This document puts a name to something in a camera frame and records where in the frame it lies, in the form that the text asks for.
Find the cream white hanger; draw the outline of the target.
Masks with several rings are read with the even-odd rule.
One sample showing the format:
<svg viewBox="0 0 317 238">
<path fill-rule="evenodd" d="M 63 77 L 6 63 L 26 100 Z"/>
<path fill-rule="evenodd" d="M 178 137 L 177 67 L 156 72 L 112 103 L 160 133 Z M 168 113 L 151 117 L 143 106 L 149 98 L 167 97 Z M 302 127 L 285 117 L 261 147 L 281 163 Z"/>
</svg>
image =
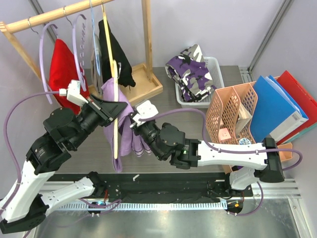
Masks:
<svg viewBox="0 0 317 238">
<path fill-rule="evenodd" d="M 113 93 L 114 93 L 114 102 L 116 103 L 115 107 L 115 119 L 113 122 L 113 158 L 118 159 L 118 78 L 119 78 L 119 68 L 117 67 L 116 61 L 113 59 L 111 62 L 111 75 L 113 77 Z"/>
</svg>

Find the purple camouflage trousers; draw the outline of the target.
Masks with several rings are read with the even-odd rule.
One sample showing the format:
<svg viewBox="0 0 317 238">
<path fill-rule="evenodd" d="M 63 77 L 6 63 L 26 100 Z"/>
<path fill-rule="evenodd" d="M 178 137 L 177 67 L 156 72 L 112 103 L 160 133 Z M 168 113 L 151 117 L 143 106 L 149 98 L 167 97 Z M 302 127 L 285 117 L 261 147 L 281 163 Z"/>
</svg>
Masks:
<svg viewBox="0 0 317 238">
<path fill-rule="evenodd" d="M 198 44 L 170 59 L 165 64 L 165 70 L 181 90 L 182 99 L 186 102 L 200 102 L 216 89 Z"/>
</svg>

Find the lilac plastic hanger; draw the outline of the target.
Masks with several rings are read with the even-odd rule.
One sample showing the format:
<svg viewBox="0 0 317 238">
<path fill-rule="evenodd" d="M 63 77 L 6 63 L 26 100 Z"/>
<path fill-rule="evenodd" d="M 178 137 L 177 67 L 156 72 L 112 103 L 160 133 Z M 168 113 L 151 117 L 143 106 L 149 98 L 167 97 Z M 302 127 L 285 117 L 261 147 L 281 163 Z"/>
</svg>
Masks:
<svg viewBox="0 0 317 238">
<path fill-rule="evenodd" d="M 72 47 L 73 47 L 73 55 L 74 55 L 74 61 L 75 61 L 75 68 L 76 68 L 76 73 L 78 80 L 80 81 L 81 88 L 84 92 L 87 91 L 87 83 L 85 79 L 85 71 L 83 69 L 84 66 L 84 47 L 85 47 L 85 36 L 86 36 L 86 22 L 87 18 L 83 14 L 79 14 L 73 22 L 71 22 L 67 18 L 67 13 L 65 10 L 65 6 L 63 7 L 63 14 L 64 17 L 68 20 L 68 22 L 72 26 Z M 77 39 L 77 21 L 80 20 L 80 25 L 81 25 L 81 35 L 79 40 Z"/>
</svg>

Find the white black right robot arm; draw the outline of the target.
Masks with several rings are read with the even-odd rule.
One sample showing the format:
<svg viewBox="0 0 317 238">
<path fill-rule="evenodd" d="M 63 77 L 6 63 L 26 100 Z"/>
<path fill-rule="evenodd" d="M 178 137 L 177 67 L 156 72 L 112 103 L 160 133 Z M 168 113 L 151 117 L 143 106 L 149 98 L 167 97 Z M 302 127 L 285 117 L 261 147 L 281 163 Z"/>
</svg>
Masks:
<svg viewBox="0 0 317 238">
<path fill-rule="evenodd" d="M 131 129 L 139 135 L 160 161 L 188 170 L 207 165 L 239 166 L 226 175 L 224 192 L 235 196 L 249 185 L 262 181 L 279 183 L 285 180 L 275 143 L 270 139 L 250 145 L 214 144 L 186 138 L 177 127 L 155 120 L 145 121 L 139 113 L 131 113 Z"/>
</svg>

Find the black trousers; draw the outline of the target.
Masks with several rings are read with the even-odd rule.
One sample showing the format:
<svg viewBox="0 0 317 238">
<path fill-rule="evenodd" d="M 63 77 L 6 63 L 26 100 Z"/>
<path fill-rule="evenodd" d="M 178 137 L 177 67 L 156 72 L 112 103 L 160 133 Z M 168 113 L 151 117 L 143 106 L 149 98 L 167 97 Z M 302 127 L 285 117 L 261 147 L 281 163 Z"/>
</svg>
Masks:
<svg viewBox="0 0 317 238">
<path fill-rule="evenodd" d="M 106 83 L 109 79 L 111 79 L 111 71 L 110 71 L 110 59 L 108 55 L 107 42 L 106 42 L 106 32 L 104 21 L 101 20 L 98 23 L 99 26 L 99 42 L 102 54 L 102 77 L 103 83 Z M 132 67 L 129 63 L 122 47 L 119 42 L 116 40 L 115 36 L 112 34 L 110 26 L 108 25 L 109 36 L 110 36 L 110 46 L 112 51 L 113 59 L 117 62 L 117 64 L 121 63 L 121 72 L 120 77 L 118 79 L 118 84 L 124 87 L 135 87 L 136 82 L 132 77 Z"/>
</svg>

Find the yellow hanger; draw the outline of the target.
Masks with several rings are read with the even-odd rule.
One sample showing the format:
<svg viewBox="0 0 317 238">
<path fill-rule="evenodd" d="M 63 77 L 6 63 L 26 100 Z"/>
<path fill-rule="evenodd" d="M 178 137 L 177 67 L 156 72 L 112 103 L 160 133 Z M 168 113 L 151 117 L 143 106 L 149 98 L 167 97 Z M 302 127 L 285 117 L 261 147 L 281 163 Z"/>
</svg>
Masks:
<svg viewBox="0 0 317 238">
<path fill-rule="evenodd" d="M 110 34 L 109 34 L 108 25 L 107 25 L 107 17 L 106 17 L 106 11 L 105 11 L 105 7 L 104 7 L 104 1 L 102 1 L 101 8 L 102 8 L 102 13 L 103 13 L 103 21 L 104 21 L 105 36 L 106 36 L 106 43 L 107 43 L 111 76 L 114 78 L 115 77 L 115 70 L 114 70 L 115 63 L 114 63 L 113 55 L 112 55 Z"/>
</svg>

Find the light blue hanger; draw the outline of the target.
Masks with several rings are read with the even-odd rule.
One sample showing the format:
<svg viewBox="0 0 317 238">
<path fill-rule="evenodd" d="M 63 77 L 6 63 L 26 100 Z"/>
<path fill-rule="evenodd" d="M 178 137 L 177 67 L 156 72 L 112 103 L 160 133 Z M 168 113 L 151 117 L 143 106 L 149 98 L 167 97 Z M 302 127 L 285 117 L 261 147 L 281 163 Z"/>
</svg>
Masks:
<svg viewBox="0 0 317 238">
<path fill-rule="evenodd" d="M 93 29 L 93 45 L 94 45 L 94 52 L 95 52 L 95 61 L 96 61 L 96 68 L 97 68 L 97 74 L 98 76 L 102 75 L 102 69 L 101 69 L 101 51 L 100 51 L 100 44 L 98 37 L 96 35 L 95 31 L 95 20 L 94 20 L 94 11 L 92 6 L 92 1 L 89 1 L 90 3 L 90 11 L 91 11 L 91 21 L 92 21 L 92 29 Z"/>
</svg>

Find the lilac hanger with red trousers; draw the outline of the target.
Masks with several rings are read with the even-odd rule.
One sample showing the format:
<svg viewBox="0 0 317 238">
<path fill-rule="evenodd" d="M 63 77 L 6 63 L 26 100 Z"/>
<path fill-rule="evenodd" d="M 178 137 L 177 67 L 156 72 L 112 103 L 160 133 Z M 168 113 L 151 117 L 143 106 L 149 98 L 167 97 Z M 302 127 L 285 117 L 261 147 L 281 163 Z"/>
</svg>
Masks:
<svg viewBox="0 0 317 238">
<path fill-rule="evenodd" d="M 41 80 L 42 80 L 42 84 L 43 84 L 43 89 L 46 92 L 46 97 L 47 100 L 50 104 L 52 104 L 52 99 L 51 99 L 51 89 L 48 86 L 47 80 L 46 80 L 46 75 L 45 75 L 45 68 L 44 68 L 44 37 L 45 37 L 45 33 L 47 31 L 47 29 L 52 26 L 55 30 L 58 29 L 58 27 L 53 24 L 53 23 L 48 23 L 46 24 L 43 29 L 41 34 L 39 34 L 37 31 L 33 30 L 32 25 L 30 23 L 30 18 L 27 19 L 28 25 L 30 27 L 30 29 L 37 33 L 40 36 L 40 42 L 39 42 L 39 63 L 40 63 L 40 73 L 41 73 Z"/>
</svg>

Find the wooden clothes rack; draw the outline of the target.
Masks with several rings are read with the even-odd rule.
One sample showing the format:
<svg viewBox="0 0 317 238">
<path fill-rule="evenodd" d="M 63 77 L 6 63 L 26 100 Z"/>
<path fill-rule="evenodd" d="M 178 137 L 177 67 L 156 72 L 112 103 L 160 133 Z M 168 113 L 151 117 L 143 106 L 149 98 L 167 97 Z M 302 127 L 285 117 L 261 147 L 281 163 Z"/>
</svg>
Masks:
<svg viewBox="0 0 317 238">
<path fill-rule="evenodd" d="M 49 12 L 45 12 L 28 19 L 23 19 L 10 24 L 0 23 L 0 31 L 6 36 L 9 42 L 17 50 L 20 56 L 24 59 L 27 65 L 31 68 L 34 74 L 41 79 L 40 68 L 37 66 L 32 57 L 20 44 L 14 33 L 20 32 L 38 25 L 42 25 L 54 20 L 82 12 L 90 7 L 102 6 L 108 3 L 107 0 L 83 0 L 65 8 L 58 8 Z M 163 86 L 153 73 L 153 57 L 152 57 L 152 33 L 151 33 L 151 2 L 149 0 L 142 1 L 142 15 L 144 28 L 144 42 L 146 62 L 132 67 L 134 79 L 137 85 L 129 89 L 121 91 L 127 97 L 131 105 L 136 105 L 143 100 L 148 100 L 163 92 Z"/>
</svg>

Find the pink power socket cube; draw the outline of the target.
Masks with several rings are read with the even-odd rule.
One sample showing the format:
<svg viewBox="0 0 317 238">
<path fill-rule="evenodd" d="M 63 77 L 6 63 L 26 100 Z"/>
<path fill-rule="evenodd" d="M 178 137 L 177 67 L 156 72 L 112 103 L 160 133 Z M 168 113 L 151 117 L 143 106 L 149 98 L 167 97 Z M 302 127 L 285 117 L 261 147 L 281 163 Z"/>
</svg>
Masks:
<svg viewBox="0 0 317 238">
<path fill-rule="evenodd" d="M 220 128 L 218 132 L 218 139 L 220 143 L 228 142 L 232 139 L 228 128 Z"/>
</svg>

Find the pink desk organizer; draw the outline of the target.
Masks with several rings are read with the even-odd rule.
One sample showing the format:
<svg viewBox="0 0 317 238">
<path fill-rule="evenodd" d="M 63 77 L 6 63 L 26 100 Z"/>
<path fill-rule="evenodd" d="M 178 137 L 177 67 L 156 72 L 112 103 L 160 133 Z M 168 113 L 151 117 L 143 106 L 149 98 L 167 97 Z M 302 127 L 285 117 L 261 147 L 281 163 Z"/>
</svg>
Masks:
<svg viewBox="0 0 317 238">
<path fill-rule="evenodd" d="M 250 125 L 258 96 L 253 83 L 239 84 L 215 90 L 206 114 L 206 129 L 211 141 L 218 139 L 220 128 L 228 128 L 232 139 L 224 145 L 255 144 Z"/>
</svg>

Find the white plastic basket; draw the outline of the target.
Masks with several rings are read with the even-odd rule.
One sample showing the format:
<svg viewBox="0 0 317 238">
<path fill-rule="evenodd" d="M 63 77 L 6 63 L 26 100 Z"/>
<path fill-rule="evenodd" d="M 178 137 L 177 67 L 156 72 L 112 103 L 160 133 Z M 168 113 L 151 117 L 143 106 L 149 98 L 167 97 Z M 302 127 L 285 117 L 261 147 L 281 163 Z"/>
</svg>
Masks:
<svg viewBox="0 0 317 238">
<path fill-rule="evenodd" d="M 211 77 L 214 81 L 214 85 L 217 89 L 224 88 L 224 82 L 220 70 L 220 66 L 218 61 L 214 57 L 204 57 L 204 61 L 207 69 L 209 70 Z M 178 85 L 175 83 L 175 93 L 176 93 L 176 101 L 182 108 L 194 108 L 194 109 L 207 109 L 212 100 L 212 95 L 208 95 L 206 98 L 201 100 L 200 102 L 185 102 L 182 99 L 182 93 L 179 89 Z"/>
</svg>

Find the blue folder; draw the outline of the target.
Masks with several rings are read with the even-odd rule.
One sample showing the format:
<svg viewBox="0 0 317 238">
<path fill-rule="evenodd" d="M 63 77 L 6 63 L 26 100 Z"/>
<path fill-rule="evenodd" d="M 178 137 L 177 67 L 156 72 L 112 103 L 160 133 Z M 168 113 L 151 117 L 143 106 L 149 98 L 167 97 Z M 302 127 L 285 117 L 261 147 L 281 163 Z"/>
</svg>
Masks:
<svg viewBox="0 0 317 238">
<path fill-rule="evenodd" d="M 253 85 L 258 101 L 250 131 L 256 143 L 270 136 L 280 141 L 309 120 L 290 94 L 270 75 Z"/>
</svg>

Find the teal folder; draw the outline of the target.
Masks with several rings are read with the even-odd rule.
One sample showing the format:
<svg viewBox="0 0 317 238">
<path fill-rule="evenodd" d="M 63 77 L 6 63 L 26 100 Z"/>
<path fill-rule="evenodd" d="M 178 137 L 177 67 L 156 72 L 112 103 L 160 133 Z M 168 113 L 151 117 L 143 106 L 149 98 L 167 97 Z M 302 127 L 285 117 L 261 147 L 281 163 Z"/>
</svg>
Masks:
<svg viewBox="0 0 317 238">
<path fill-rule="evenodd" d="M 290 143 L 293 140 L 300 138 L 302 135 L 306 134 L 307 132 L 309 132 L 310 130 L 314 129 L 317 126 L 317 123 L 314 123 L 313 125 L 303 129 L 301 132 L 298 132 L 297 134 L 295 134 L 294 136 L 292 136 L 291 138 L 289 138 L 288 140 L 286 140 L 286 143 Z"/>
</svg>

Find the aluminium rail frame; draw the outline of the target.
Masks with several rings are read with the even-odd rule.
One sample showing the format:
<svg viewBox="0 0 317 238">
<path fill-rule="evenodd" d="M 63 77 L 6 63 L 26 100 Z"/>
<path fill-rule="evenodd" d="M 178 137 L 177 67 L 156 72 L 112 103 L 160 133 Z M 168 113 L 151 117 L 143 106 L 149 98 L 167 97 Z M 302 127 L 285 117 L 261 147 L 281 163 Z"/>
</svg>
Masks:
<svg viewBox="0 0 317 238">
<path fill-rule="evenodd" d="M 312 238 L 295 180 L 252 185 L 241 216 L 226 210 L 55 211 L 26 238 Z"/>
</svg>

